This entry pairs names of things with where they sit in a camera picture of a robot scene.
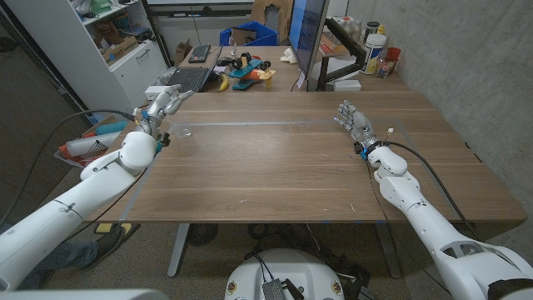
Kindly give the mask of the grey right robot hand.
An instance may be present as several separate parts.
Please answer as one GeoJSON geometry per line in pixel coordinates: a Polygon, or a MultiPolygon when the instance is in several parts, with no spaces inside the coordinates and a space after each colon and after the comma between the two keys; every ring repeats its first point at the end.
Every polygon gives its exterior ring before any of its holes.
{"type": "Polygon", "coordinates": [[[334,121],[346,129],[356,144],[356,153],[368,153],[381,145],[370,120],[352,103],[344,100],[338,106],[339,117],[334,121]]]}

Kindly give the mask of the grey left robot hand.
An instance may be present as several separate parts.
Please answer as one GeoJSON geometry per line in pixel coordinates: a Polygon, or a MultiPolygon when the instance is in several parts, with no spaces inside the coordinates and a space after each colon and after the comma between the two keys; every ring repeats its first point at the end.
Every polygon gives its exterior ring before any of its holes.
{"type": "Polygon", "coordinates": [[[180,106],[195,93],[193,90],[181,92],[181,88],[181,84],[165,86],[148,105],[147,115],[138,123],[135,131],[146,133],[157,139],[163,119],[168,115],[174,115],[180,106]]]}

